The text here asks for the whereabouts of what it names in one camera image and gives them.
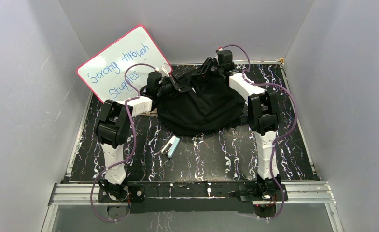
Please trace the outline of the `small wooden block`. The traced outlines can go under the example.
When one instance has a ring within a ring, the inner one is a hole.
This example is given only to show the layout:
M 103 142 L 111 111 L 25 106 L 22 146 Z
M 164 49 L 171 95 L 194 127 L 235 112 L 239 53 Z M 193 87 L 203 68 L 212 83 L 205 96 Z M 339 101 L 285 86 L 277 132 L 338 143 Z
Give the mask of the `small wooden block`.
M 142 115 L 144 115 L 144 116 L 158 116 L 158 110 L 155 108 L 154 110 L 152 110 L 150 112 L 142 113 Z

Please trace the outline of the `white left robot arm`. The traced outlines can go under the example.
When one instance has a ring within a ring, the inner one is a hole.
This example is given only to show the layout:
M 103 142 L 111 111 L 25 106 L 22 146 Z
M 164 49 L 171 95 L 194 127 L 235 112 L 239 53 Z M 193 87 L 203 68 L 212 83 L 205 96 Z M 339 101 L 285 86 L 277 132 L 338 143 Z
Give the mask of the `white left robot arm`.
M 134 117 L 153 111 L 163 97 L 174 97 L 190 91 L 191 88 L 172 74 L 164 76 L 160 71 L 148 74 L 146 85 L 138 96 L 121 101 L 106 100 L 101 108 L 95 133 L 104 152 L 105 169 L 95 182 L 103 187 L 111 187 L 110 195 L 117 201 L 128 197 L 129 189 L 123 183 L 127 174 L 125 163 L 132 159 L 137 148 L 137 133 Z M 124 157 L 124 143 L 133 136 L 133 151 Z

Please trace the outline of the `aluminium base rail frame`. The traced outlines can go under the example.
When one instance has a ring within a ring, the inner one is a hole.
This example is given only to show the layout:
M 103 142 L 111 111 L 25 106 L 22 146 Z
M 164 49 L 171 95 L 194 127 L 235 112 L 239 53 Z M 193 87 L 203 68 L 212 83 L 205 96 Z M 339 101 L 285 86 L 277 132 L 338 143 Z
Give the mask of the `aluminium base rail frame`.
M 341 232 L 324 181 L 287 181 L 285 198 L 246 201 L 244 182 L 148 182 L 112 201 L 91 184 L 57 184 L 44 232 Z

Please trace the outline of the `white eraser block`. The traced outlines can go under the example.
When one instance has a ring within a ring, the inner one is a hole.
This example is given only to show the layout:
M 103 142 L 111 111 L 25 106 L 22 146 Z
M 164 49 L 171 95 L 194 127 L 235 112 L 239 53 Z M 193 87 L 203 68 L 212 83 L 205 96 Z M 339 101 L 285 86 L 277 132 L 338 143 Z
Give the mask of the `white eraser block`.
M 181 139 L 179 137 L 173 135 L 170 140 L 162 147 L 161 154 L 166 155 L 169 159 L 171 159 L 180 143 L 180 140 Z

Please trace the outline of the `black student backpack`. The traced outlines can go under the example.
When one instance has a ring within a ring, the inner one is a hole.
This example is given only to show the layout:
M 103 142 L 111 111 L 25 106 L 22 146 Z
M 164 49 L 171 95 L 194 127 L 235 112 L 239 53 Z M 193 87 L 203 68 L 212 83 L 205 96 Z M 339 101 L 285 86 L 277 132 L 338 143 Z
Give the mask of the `black student backpack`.
M 163 97 L 157 105 L 158 118 L 178 136 L 196 136 L 234 126 L 243 114 L 244 98 L 220 78 L 195 78 L 191 70 L 177 79 L 190 91 Z

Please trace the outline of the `pink framed whiteboard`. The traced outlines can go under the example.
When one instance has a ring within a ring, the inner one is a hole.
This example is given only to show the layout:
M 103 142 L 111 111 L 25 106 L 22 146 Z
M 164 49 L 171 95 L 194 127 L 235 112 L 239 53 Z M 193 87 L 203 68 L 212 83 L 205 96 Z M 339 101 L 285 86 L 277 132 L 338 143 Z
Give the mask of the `pink framed whiteboard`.
M 105 102 L 135 97 L 146 85 L 148 73 L 170 63 L 146 28 L 136 26 L 77 69 L 95 96 Z

